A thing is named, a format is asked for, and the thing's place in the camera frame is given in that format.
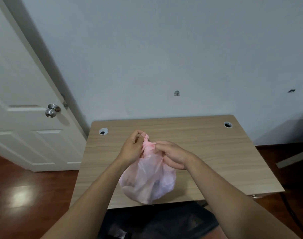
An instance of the wooden floor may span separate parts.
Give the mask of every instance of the wooden floor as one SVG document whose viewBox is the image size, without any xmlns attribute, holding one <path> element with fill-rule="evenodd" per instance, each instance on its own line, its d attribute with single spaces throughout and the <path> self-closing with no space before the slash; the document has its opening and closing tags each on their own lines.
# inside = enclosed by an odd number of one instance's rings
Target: wooden floor
<svg viewBox="0 0 303 239">
<path fill-rule="evenodd" d="M 303 224 L 303 161 L 278 169 L 276 162 L 303 151 L 303 143 L 257 147 L 286 189 L 289 204 Z M 40 238 L 69 208 L 78 171 L 24 170 L 0 157 L 0 238 Z M 279 194 L 257 202 L 298 236 Z"/>
</svg>

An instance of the door knob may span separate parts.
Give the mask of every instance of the door knob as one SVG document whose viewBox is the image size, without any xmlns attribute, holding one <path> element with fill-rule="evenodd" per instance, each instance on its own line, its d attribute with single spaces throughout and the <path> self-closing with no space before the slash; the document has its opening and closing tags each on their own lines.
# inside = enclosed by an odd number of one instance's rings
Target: door knob
<svg viewBox="0 0 303 239">
<path fill-rule="evenodd" d="M 45 111 L 47 117 L 55 117 L 57 112 L 60 112 L 61 108 L 56 104 L 49 104 L 48 109 Z"/>
</svg>

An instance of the door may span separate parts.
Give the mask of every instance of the door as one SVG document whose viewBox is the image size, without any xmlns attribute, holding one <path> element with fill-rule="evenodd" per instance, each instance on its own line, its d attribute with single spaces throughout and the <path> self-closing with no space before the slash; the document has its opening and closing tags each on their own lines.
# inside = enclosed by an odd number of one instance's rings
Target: door
<svg viewBox="0 0 303 239">
<path fill-rule="evenodd" d="M 63 101 L 0 0 L 0 155 L 32 171 L 79 169 L 86 136 Z"/>
</svg>

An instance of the pink plastic bag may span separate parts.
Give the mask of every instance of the pink plastic bag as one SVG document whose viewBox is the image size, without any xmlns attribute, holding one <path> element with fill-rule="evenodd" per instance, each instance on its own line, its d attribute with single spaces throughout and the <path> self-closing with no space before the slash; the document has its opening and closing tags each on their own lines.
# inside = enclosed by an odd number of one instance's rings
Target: pink plastic bag
<svg viewBox="0 0 303 239">
<path fill-rule="evenodd" d="M 172 191 L 176 181 L 176 170 L 164 163 L 161 152 L 153 152 L 156 143 L 148 138 L 146 134 L 142 147 L 144 158 L 130 165 L 119 179 L 124 194 L 143 204 L 151 204 Z"/>
</svg>

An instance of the black cable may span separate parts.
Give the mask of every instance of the black cable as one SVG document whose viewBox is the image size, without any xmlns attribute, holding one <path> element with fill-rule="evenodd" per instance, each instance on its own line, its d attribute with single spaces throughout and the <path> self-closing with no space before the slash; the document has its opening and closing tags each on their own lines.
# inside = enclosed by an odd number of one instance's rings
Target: black cable
<svg viewBox="0 0 303 239">
<path fill-rule="evenodd" d="M 297 216 L 295 215 L 294 211 L 292 210 L 291 206 L 288 203 L 287 197 L 285 196 L 285 194 L 283 192 L 280 193 L 281 199 L 287 209 L 287 211 L 290 213 L 292 219 L 294 220 L 294 222 L 297 224 L 297 226 L 301 229 L 301 231 L 303 232 L 303 225 L 300 222 L 300 220 L 297 218 Z"/>
</svg>

